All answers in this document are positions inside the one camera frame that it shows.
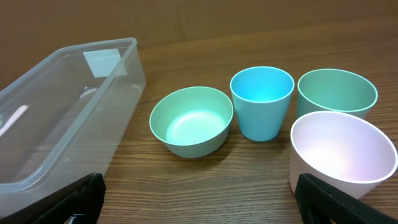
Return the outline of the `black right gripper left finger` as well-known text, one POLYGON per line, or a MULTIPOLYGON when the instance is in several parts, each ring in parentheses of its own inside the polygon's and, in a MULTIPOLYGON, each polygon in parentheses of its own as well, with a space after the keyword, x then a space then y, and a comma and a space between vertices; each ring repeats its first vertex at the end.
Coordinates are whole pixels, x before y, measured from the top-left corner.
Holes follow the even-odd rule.
POLYGON ((106 185, 100 173, 88 174, 47 197, 1 218, 1 224, 96 224, 106 185))

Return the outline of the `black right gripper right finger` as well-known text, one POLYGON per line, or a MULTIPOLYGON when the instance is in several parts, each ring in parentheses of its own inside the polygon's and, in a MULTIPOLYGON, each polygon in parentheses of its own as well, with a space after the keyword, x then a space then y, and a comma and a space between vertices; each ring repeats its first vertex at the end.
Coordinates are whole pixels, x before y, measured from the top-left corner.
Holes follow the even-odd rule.
POLYGON ((397 220, 312 174, 300 174, 295 198, 304 224, 397 224, 397 220))

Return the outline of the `pink plastic cup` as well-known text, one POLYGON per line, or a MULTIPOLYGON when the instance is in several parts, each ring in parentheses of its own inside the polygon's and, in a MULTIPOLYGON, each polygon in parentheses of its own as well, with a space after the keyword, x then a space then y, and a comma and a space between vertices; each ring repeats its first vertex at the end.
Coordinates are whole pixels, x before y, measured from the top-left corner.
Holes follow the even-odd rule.
POLYGON ((309 173, 361 198, 397 170, 397 150, 373 124, 347 113, 316 111, 290 130, 290 187, 309 173))

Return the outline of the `clear plastic storage container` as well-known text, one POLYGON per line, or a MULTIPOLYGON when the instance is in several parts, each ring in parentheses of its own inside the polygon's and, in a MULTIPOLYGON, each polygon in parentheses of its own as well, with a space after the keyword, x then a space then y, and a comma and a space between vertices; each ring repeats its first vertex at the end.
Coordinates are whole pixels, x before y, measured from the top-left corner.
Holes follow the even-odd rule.
POLYGON ((1 92, 1 216, 105 173, 146 85, 135 38, 56 50, 1 92))

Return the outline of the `green plastic cup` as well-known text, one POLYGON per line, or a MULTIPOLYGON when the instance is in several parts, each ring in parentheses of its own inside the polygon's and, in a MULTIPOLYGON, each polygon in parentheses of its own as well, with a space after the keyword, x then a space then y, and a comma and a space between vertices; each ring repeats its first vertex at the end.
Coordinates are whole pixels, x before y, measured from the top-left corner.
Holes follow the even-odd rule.
POLYGON ((346 70, 322 68, 300 77, 297 117, 314 111, 337 111, 365 118, 378 92, 368 79, 346 70))

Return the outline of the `blue plastic cup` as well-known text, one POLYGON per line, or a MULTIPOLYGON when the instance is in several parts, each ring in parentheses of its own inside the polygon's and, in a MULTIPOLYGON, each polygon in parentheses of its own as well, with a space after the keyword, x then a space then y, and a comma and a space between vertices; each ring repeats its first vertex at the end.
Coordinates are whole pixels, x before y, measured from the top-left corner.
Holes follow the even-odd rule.
POLYGON ((250 67, 235 74, 230 90, 241 133, 253 141, 276 137, 294 88, 293 77, 275 67, 250 67))

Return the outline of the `green plastic bowl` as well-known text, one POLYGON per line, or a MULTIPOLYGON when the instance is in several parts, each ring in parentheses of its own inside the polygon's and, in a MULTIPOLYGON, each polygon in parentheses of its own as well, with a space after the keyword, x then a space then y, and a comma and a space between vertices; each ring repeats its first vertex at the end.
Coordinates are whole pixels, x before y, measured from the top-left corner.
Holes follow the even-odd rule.
POLYGON ((160 100, 149 118, 153 135, 177 156, 199 158, 226 141, 234 108, 220 90, 192 86, 160 100))

